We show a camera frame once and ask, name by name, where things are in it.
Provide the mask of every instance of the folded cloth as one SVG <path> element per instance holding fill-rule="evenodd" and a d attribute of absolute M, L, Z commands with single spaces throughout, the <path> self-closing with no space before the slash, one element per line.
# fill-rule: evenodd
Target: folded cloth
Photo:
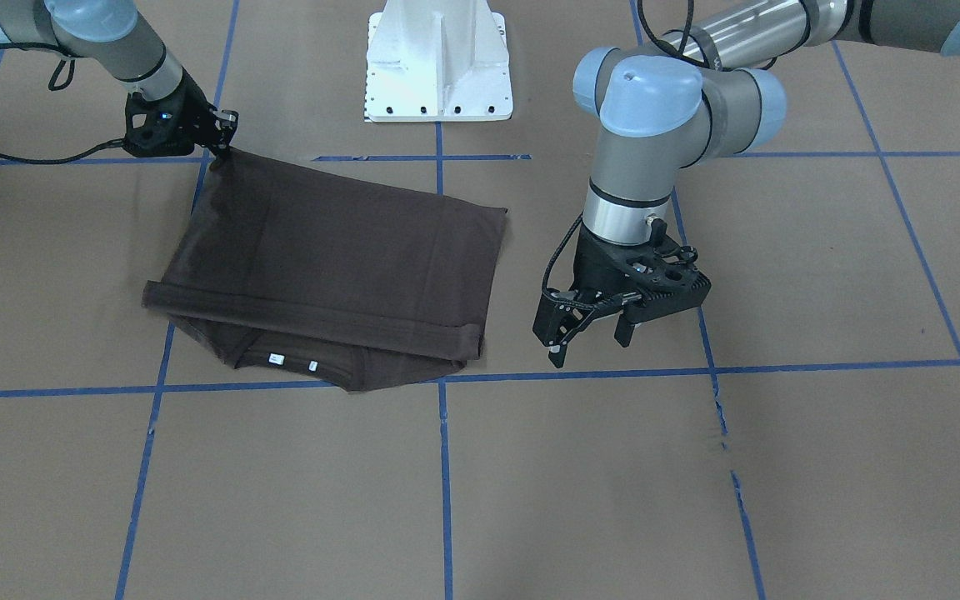
<path fill-rule="evenodd" d="M 506 209 L 233 149 L 143 305 L 221 361 L 351 391 L 480 358 Z"/>

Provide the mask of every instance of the dark brown cloth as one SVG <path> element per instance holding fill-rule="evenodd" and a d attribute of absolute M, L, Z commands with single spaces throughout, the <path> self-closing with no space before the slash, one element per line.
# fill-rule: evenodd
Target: dark brown cloth
<path fill-rule="evenodd" d="M 504 222 L 504 208 L 233 149 L 143 305 L 232 368 L 351 391 L 434 379 L 480 357 Z"/>

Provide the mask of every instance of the white plastic bracket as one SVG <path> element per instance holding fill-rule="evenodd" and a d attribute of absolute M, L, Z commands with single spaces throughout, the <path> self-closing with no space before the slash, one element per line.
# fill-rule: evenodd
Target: white plastic bracket
<path fill-rule="evenodd" d="M 506 19 L 487 0 L 387 0 L 369 17 L 367 121 L 502 121 L 513 113 Z"/>

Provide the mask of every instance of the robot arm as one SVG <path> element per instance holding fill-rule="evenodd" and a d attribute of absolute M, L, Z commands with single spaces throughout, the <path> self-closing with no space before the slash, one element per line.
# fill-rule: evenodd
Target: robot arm
<path fill-rule="evenodd" d="M 679 168 L 747 151 L 783 125 L 782 85 L 747 65 L 834 38 L 960 56 L 960 0 L 749 0 L 688 33 L 682 57 L 645 44 L 592 50 L 577 66 L 577 103 L 602 128 L 574 224 L 574 280 L 559 292 L 544 278 L 532 326 L 557 368 L 594 320 L 620 314 L 614 337 L 627 347 L 639 324 L 703 303 L 698 252 L 667 235 L 664 216 Z M 663 46 L 682 38 L 667 32 Z"/>
<path fill-rule="evenodd" d="M 239 115 L 218 111 L 133 0 L 0 0 L 0 44 L 42 43 L 95 58 L 128 92 L 133 156 L 183 156 L 194 145 L 228 153 Z"/>

